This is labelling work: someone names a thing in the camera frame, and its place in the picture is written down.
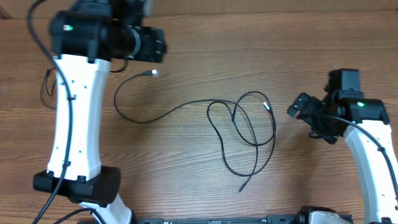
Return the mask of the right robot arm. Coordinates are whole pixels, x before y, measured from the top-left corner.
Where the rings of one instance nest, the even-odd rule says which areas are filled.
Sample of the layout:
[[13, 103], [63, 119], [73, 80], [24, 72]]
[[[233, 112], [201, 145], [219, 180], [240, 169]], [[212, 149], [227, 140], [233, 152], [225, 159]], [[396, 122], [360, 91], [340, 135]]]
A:
[[310, 126], [310, 138], [334, 144], [343, 137], [356, 164], [365, 223], [397, 223], [397, 159], [384, 103], [365, 98], [357, 69], [330, 71], [325, 91], [322, 100], [299, 94], [288, 115]]

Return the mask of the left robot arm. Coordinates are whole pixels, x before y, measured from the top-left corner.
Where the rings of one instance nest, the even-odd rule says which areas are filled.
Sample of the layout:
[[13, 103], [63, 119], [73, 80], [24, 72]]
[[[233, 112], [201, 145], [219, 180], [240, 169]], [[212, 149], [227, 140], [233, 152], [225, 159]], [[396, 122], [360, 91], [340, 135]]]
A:
[[99, 223], [135, 223], [119, 187], [121, 172], [100, 159], [104, 88], [112, 59], [160, 63], [167, 47], [160, 29], [142, 25], [152, 1], [78, 1], [50, 22], [57, 81], [57, 116], [47, 168], [33, 187], [63, 195]]

